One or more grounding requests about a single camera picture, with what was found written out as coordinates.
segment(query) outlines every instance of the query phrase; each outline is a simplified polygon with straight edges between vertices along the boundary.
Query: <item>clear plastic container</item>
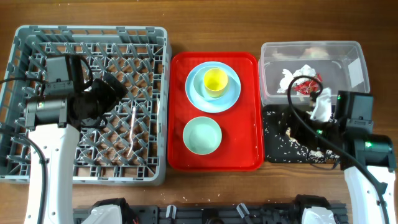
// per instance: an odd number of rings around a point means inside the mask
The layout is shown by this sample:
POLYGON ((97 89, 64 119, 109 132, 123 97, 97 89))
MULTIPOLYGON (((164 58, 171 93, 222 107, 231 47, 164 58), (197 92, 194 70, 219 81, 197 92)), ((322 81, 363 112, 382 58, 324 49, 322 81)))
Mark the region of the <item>clear plastic container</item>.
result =
MULTIPOLYGON (((362 48, 355 41, 274 42, 261 47, 259 76, 262 105, 287 104, 287 91, 277 93, 284 78, 283 69, 291 73, 304 65, 314 68, 323 86, 331 88, 332 103, 339 90, 369 93, 369 77, 362 48)), ((294 104, 306 104, 309 96, 292 90, 294 104)))

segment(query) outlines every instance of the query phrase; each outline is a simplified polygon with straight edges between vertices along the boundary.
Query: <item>gray dish rack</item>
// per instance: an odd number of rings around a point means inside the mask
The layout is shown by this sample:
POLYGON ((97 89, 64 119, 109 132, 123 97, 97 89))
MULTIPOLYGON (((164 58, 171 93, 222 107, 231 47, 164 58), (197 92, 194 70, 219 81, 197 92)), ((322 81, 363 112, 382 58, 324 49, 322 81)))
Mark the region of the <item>gray dish rack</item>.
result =
MULTIPOLYGON (((81 130, 73 167, 74 184, 160 185, 165 179, 167 98, 171 46, 162 27, 21 26, 16 31, 4 78, 47 78, 51 55, 83 55, 94 78, 113 74, 129 90, 105 117, 104 129, 81 130), (137 108, 134 149, 129 150, 132 106, 137 108)), ((36 82, 4 83, 0 93, 2 128, 27 135, 25 101, 40 91, 36 82)), ((0 137, 0 181, 29 183, 30 147, 0 137)))

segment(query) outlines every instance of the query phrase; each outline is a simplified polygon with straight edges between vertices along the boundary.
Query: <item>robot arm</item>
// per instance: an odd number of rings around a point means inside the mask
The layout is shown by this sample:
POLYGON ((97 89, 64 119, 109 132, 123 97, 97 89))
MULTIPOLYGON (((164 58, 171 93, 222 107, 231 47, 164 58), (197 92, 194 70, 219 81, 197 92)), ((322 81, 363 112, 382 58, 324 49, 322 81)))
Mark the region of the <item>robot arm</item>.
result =
MULTIPOLYGON (((396 223, 394 209, 395 173, 390 172, 387 167, 367 166, 367 169, 378 181, 388 184, 387 190, 382 196, 387 203, 390 223, 396 223)), ((376 189, 367 178, 356 167, 344 170, 344 177, 351 197, 354 224, 385 224, 383 211, 381 206, 377 204, 380 199, 377 196, 376 189)))
POLYGON ((341 158, 341 170, 345 172, 354 224, 385 224, 386 217, 389 223, 396 223, 393 195, 396 160, 392 141, 387 136, 372 134, 373 97, 365 93, 339 91, 337 99, 337 123, 313 120, 306 112, 296 109, 299 121, 291 108, 287 108, 280 114, 280 134, 285 134, 290 128, 290 137, 310 150, 325 152, 328 149, 326 142, 341 149, 340 154, 336 153, 341 158), (304 127, 303 122, 323 139, 304 127), (341 154, 343 152, 354 157, 357 164, 354 166, 352 160, 341 154), (371 174, 370 178, 365 177, 364 170, 371 174))
MULTIPOLYGON (((98 117, 113 109, 127 93, 125 86, 106 73, 103 80, 92 80, 90 70, 91 79, 84 83, 81 60, 84 59, 77 55, 48 58, 49 82, 42 95, 27 102, 25 126, 45 157, 47 190, 42 198, 42 166, 32 149, 26 224, 39 223, 40 218, 45 224, 73 224, 72 161, 82 123, 94 124, 91 128, 97 126, 102 120, 98 117)), ((125 200, 116 199, 114 203, 98 205, 91 214, 85 223, 124 224, 131 212, 125 200)))

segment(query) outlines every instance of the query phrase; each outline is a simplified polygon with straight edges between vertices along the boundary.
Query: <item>bowl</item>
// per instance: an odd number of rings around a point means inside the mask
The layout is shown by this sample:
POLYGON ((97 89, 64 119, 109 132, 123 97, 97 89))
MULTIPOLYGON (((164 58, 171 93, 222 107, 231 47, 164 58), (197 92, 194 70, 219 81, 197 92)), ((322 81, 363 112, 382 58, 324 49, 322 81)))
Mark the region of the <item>bowl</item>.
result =
POLYGON ((215 120, 201 116, 193 118, 185 125, 182 137, 189 151, 207 155, 216 151, 223 135, 215 120))

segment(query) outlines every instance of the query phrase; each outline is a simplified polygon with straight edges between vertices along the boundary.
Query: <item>crumpled paper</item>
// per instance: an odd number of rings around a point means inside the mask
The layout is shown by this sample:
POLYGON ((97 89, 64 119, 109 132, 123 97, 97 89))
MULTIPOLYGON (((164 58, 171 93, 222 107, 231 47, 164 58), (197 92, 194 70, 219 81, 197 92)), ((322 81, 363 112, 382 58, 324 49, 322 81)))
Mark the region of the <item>crumpled paper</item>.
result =
MULTIPOLYGON (((280 88, 278 89, 277 93, 285 93, 290 82, 292 82, 295 77, 301 75, 314 77, 317 73, 315 72, 315 69, 311 68, 309 65, 304 65, 301 69, 296 70, 293 74, 289 70, 283 69, 282 74, 284 74, 285 77, 281 79, 279 83, 280 88)), ((293 83, 293 86, 300 85, 305 81, 307 81, 306 78, 299 78, 293 83)))

